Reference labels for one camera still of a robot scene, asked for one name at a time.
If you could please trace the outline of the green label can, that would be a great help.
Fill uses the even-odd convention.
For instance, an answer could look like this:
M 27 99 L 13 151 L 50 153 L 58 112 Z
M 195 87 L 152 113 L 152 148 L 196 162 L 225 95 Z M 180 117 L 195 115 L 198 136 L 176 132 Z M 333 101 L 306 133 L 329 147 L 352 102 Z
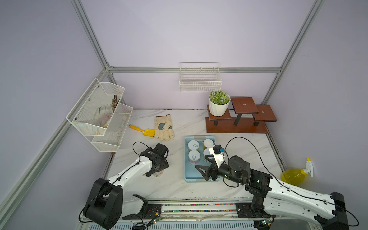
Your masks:
M 209 160 L 206 159 L 206 156 L 209 156 L 210 155 L 210 151 L 209 151 L 209 148 L 206 148 L 203 150 L 203 159 L 205 162 L 209 162 Z

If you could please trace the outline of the light blue plastic basket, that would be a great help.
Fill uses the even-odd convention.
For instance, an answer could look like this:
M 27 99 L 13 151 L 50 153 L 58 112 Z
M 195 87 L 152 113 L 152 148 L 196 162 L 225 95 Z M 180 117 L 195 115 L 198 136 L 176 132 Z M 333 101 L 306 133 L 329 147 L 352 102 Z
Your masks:
M 213 182 L 212 180 L 208 180 L 206 181 L 202 175 L 199 173 L 199 171 L 195 168 L 196 165 L 203 165 L 203 166 L 209 166 L 210 163 L 209 162 L 205 162 L 204 159 L 203 159 L 203 141 L 205 139 L 211 139 L 214 141 L 214 144 L 216 144 L 216 139 L 214 136 L 188 136 L 188 137 L 185 137 L 185 144 L 184 144 L 184 147 L 185 147 L 185 150 L 184 150 L 184 153 L 185 153 L 185 180 L 187 182 L 190 182 L 190 183 L 194 183 L 194 182 Z M 199 142 L 199 148 L 197 151 L 200 152 L 200 155 L 201 155 L 201 159 L 199 161 L 198 164 L 196 165 L 192 165 L 189 163 L 189 160 L 188 160 L 188 153 L 189 153 L 189 149 L 188 149 L 188 142 L 191 141 L 191 140 L 196 140 Z

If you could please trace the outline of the white lid can orange label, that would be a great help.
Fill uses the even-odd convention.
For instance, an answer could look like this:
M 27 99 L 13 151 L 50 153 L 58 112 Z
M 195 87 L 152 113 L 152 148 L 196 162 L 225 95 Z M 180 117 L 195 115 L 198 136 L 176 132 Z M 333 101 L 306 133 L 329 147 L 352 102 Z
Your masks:
M 214 141 L 211 139 L 205 139 L 203 141 L 203 149 L 208 149 L 214 147 Z

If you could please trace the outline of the can with yellow label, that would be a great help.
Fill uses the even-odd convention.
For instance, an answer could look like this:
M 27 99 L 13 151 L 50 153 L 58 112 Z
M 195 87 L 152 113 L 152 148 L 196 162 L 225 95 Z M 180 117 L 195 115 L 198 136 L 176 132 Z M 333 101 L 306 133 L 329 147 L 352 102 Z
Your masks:
M 199 142 L 196 140 L 191 140 L 187 144 L 189 151 L 198 150 Z

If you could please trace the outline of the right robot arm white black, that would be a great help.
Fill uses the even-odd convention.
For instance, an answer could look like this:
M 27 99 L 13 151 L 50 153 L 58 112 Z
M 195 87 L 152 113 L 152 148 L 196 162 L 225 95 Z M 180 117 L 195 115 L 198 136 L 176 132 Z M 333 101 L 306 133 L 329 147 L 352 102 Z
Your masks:
M 222 177 L 244 186 L 253 195 L 251 210 L 256 217 L 282 215 L 314 223 L 324 230 L 348 230 L 352 227 L 342 194 L 317 193 L 282 182 L 271 172 L 252 169 L 237 155 L 226 162 L 226 149 L 220 145 L 210 148 L 209 152 L 205 158 L 210 165 L 197 165 L 195 168 L 207 181 Z

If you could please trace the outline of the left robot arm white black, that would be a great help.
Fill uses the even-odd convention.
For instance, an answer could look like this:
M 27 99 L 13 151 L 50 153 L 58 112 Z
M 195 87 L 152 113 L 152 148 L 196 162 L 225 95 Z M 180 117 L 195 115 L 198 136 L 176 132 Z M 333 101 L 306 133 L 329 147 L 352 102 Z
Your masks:
M 84 223 L 81 219 L 84 216 L 88 223 L 94 222 L 110 230 L 121 218 L 135 216 L 142 220 L 147 216 L 149 201 L 138 194 L 124 198 L 124 191 L 141 176 L 150 177 L 167 169 L 169 150 L 165 145 L 158 143 L 155 148 L 148 147 L 137 155 L 137 160 L 120 173 L 109 179 L 99 178 L 94 182 L 86 204 L 78 216 L 79 222 Z

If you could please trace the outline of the yellow plastic scoop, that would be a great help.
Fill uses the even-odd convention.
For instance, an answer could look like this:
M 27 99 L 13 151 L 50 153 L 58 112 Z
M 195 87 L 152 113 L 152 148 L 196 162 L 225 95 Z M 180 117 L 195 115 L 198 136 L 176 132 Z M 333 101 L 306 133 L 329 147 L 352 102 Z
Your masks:
M 128 126 L 129 128 L 135 130 L 135 131 L 139 131 L 141 132 L 144 136 L 147 136 L 147 137 L 154 137 L 155 136 L 155 130 L 154 129 L 145 129 L 145 130 L 142 130 L 134 125 L 129 125 Z

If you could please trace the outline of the beige work gloves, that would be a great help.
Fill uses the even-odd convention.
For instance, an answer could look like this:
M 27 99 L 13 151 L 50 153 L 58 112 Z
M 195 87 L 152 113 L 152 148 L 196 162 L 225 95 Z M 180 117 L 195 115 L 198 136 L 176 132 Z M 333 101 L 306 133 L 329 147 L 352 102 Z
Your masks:
M 175 137 L 171 115 L 155 117 L 154 121 L 156 139 L 170 141 Z

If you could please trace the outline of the brown wooden tiered stand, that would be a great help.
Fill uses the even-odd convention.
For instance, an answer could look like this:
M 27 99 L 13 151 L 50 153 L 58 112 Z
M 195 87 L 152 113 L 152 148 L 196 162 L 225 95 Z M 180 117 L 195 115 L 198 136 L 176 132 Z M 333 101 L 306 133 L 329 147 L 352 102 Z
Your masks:
M 232 117 L 227 105 L 207 105 L 206 130 L 208 133 L 257 133 L 266 134 L 266 122 L 277 118 L 270 105 L 256 104 L 252 97 L 232 97 L 236 117 Z

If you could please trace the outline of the white pot green succulent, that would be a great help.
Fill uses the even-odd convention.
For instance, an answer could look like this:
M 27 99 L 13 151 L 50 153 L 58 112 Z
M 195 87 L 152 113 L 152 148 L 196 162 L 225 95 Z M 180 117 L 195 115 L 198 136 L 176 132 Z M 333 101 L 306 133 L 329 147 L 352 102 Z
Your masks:
M 231 98 L 223 91 L 213 91 L 209 95 L 209 111 L 215 117 L 221 117 L 229 107 Z

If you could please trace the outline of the white mesh two-tier rack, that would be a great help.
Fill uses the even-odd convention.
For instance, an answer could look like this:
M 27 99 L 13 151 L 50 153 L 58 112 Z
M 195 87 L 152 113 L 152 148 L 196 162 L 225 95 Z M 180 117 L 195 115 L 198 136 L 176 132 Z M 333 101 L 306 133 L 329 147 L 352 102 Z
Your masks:
M 99 152 L 118 151 L 133 108 L 123 103 L 125 88 L 94 79 L 66 116 Z

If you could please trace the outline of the yellow spray bottle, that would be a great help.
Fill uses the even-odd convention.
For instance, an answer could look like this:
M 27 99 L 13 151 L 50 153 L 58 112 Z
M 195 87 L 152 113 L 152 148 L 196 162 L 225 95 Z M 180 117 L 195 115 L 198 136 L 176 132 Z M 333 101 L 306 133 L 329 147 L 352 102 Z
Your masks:
M 304 168 L 288 169 L 283 172 L 281 174 L 281 180 L 290 185 L 298 186 L 305 180 L 307 175 L 314 177 L 314 167 L 310 158 L 307 158 Z

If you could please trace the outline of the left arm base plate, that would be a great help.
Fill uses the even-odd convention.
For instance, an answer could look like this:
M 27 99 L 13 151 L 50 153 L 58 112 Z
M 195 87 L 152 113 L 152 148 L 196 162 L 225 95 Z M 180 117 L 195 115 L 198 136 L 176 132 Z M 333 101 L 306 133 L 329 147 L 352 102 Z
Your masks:
M 158 217 L 158 214 L 161 214 L 162 204 L 148 204 L 143 206 L 142 210 L 138 214 L 131 214 L 125 217 L 122 217 L 123 220 L 133 219 L 133 220 L 152 220 L 155 217 Z

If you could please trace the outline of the aluminium front rail frame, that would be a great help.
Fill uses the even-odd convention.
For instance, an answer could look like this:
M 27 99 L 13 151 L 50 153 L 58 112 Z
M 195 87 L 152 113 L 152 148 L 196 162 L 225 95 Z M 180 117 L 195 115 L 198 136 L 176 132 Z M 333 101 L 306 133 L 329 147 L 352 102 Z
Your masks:
M 120 219 L 112 230 L 268 230 L 275 218 L 238 218 L 236 203 L 229 200 L 149 201 L 162 204 L 152 220 Z

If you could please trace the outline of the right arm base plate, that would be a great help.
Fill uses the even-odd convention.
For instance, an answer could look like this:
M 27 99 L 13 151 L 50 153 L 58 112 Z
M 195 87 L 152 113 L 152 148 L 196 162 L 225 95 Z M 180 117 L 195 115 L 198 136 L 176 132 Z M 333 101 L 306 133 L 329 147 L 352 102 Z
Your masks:
M 254 208 L 252 203 L 240 202 L 236 203 L 236 212 L 238 218 L 275 218 L 276 215 L 270 215 L 263 209 Z

